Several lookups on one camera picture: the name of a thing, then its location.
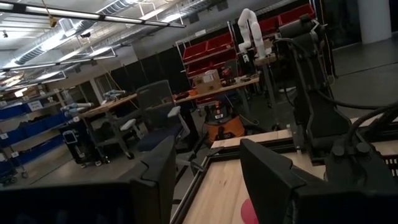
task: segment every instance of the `ceiling light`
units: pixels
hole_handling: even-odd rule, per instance
[[[13,4],[0,3],[0,9],[12,10],[13,7]]]
[[[45,68],[45,67],[51,67],[56,65],[56,63],[48,63],[48,64],[43,64],[43,65],[32,65],[32,66],[23,66],[20,68],[10,68],[10,71],[21,71],[21,70],[28,70],[28,69],[35,69],[35,68]]]
[[[64,80],[64,79],[66,79],[66,77],[57,78],[57,79],[53,79],[53,80],[47,80],[47,81],[42,82],[41,84],[52,83],[52,82],[56,82],[56,81],[60,81],[60,80]]]
[[[140,24],[142,22],[142,20],[140,19],[130,19],[130,18],[114,17],[114,16],[105,16],[105,21],[136,23],[136,24]]]
[[[64,11],[58,9],[48,9],[51,16],[55,17],[81,17],[85,19],[99,19],[100,15],[97,14],[90,14],[84,12],[73,12],[73,11]],[[27,6],[26,12],[33,12],[33,13],[48,13],[46,8],[42,7],[34,7],[34,6]]]
[[[36,80],[45,80],[47,78],[53,77],[54,75],[56,75],[56,74],[58,74],[60,72],[61,71],[51,72],[51,73],[48,73],[48,74],[45,74],[45,75],[42,75],[42,76],[36,78]]]
[[[10,83],[6,84],[6,87],[12,87],[12,86],[14,86],[14,85],[18,84],[20,81],[21,81],[21,80],[15,80],[15,81],[12,81],[12,82],[10,82]]]
[[[166,23],[166,22],[156,22],[156,21],[145,21],[145,25],[150,25],[150,26],[167,26],[168,23]]]
[[[93,53],[89,54],[89,56],[95,56],[104,53],[105,51],[109,50],[111,47],[103,47],[101,49],[95,50]]]

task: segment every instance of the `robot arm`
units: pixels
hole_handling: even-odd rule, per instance
[[[250,29],[248,27],[247,22],[249,21],[250,28],[252,30],[252,36],[254,39],[254,45],[257,49],[257,54],[259,58],[266,57],[266,50],[264,49],[264,43],[262,41],[262,34],[260,30],[260,25],[257,21],[256,14],[249,10],[243,9],[241,17],[238,20],[238,26],[241,30],[241,35],[243,37],[244,42],[239,44],[239,51],[243,53],[243,60],[245,62],[249,62],[249,57],[247,55],[248,48],[251,47],[251,39],[250,39]]]

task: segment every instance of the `wooden table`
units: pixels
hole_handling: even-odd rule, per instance
[[[369,125],[374,119],[368,120],[362,126]],[[242,138],[264,142],[291,138],[291,136],[289,130],[281,130]],[[224,146],[227,150],[227,148],[238,146],[242,138],[216,141],[212,148]],[[373,145],[383,155],[398,154],[398,141],[376,142]],[[325,166],[312,166],[309,156],[305,153],[291,152],[285,153],[283,156],[293,160],[295,166],[323,178]],[[201,183],[184,223],[243,224],[241,207],[248,198],[249,194],[244,184],[240,160],[214,162]]]
[[[92,110],[89,110],[85,113],[82,113],[81,115],[79,115],[80,118],[90,118],[92,116],[95,116],[97,114],[101,114],[101,113],[105,113],[109,110],[111,110],[112,108],[115,108],[127,101],[133,100],[137,98],[137,93],[129,95],[127,97],[124,97],[122,99],[116,100],[116,101],[111,101],[111,102],[107,102],[97,108],[94,108]]]
[[[238,83],[238,84],[227,86],[227,87],[222,87],[218,90],[210,91],[208,93],[197,94],[195,96],[188,96],[187,98],[177,100],[176,103],[183,103],[183,102],[195,100],[195,99],[198,99],[198,98],[201,98],[204,96],[210,96],[210,95],[215,95],[215,94],[223,93],[223,92],[230,91],[230,90],[235,90],[235,89],[238,89],[238,88],[250,85],[250,84],[258,83],[259,81],[260,81],[259,77],[252,78],[250,81]]]

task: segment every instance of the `white wall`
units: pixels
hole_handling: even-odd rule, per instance
[[[134,49],[136,50],[138,58],[146,58],[157,52],[162,52],[173,47],[176,41],[200,30],[226,23],[226,21],[234,22],[234,20],[240,16],[244,8],[255,11],[279,1],[280,0],[228,0],[228,9],[218,12],[217,8],[213,7],[210,11],[203,11],[199,13],[200,20],[198,22],[188,24],[188,21],[185,20],[184,23],[188,25],[184,29],[162,29],[156,32],[153,37],[146,37],[136,42],[134,44]]]

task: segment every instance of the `red storage bin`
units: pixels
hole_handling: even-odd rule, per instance
[[[211,70],[211,66],[212,63],[209,60],[201,60],[199,62],[192,63],[188,66],[187,75],[188,77],[192,77],[201,73],[205,73]]]
[[[225,62],[228,60],[236,59],[236,53],[234,50],[224,52],[217,56],[214,56],[211,61],[213,62],[212,69],[218,69],[224,66]]]
[[[194,46],[186,48],[182,57],[183,61],[189,62],[207,55],[206,48],[207,42],[202,42],[200,44],[196,44]]]
[[[306,4],[300,7],[297,7],[293,10],[287,11],[279,15],[279,24],[284,25],[296,21],[300,18],[300,16],[308,14],[311,19],[315,18],[315,12],[311,6],[311,4]]]
[[[279,18],[277,16],[259,22],[263,35],[275,33],[279,27]]]
[[[222,50],[234,47],[231,34],[223,34],[221,36],[210,39],[207,44],[207,53],[213,54]]]

